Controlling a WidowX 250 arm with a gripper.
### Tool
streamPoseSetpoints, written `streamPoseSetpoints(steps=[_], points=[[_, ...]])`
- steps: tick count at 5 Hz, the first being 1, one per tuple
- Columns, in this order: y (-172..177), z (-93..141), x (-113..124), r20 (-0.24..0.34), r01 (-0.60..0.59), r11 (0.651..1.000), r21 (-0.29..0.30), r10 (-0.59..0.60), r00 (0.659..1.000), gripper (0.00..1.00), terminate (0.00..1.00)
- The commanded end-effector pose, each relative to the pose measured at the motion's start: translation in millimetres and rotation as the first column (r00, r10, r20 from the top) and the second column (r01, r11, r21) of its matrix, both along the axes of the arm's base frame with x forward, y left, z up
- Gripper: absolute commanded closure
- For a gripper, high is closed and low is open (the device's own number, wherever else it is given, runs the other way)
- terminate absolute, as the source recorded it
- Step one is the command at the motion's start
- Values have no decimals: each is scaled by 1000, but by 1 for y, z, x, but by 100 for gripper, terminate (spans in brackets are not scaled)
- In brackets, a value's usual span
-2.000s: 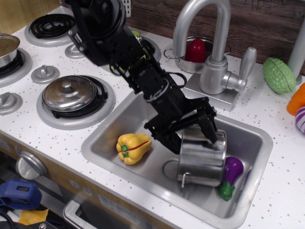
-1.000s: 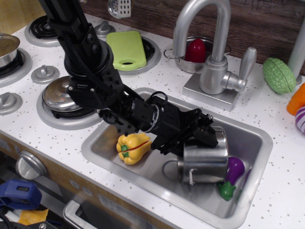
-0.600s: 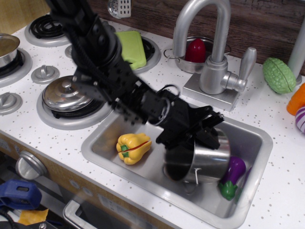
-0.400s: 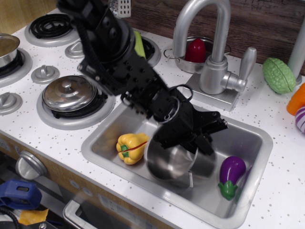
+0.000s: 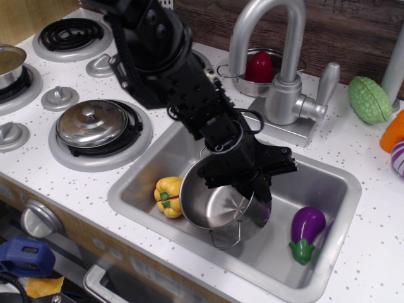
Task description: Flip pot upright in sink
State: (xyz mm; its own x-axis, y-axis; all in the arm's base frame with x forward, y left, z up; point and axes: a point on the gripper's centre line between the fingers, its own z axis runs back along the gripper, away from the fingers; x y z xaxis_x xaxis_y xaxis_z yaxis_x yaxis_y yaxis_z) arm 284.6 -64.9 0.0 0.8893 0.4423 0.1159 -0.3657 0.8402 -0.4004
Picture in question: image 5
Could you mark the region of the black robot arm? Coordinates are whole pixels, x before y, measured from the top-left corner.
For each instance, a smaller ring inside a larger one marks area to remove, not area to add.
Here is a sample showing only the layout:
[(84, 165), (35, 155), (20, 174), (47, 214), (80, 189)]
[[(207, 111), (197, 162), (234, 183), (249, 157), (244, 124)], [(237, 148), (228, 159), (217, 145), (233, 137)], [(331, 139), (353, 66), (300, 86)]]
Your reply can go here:
[(194, 57), (190, 27), (158, 1), (90, 1), (110, 24), (112, 69), (147, 109), (165, 108), (210, 155), (197, 169), (207, 187), (231, 185), (246, 198), (271, 200), (271, 177), (296, 171), (289, 148), (260, 143), (220, 80)]

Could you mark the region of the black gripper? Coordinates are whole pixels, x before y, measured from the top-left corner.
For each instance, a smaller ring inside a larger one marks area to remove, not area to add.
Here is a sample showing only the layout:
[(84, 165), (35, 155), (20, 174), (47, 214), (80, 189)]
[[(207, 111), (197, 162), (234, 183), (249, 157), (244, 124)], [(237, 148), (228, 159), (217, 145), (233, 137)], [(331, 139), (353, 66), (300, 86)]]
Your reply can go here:
[(197, 174), (209, 188), (232, 185), (247, 199), (255, 195), (269, 203), (271, 177), (297, 171), (290, 148), (260, 143), (243, 129), (210, 129), (202, 133), (211, 155)]

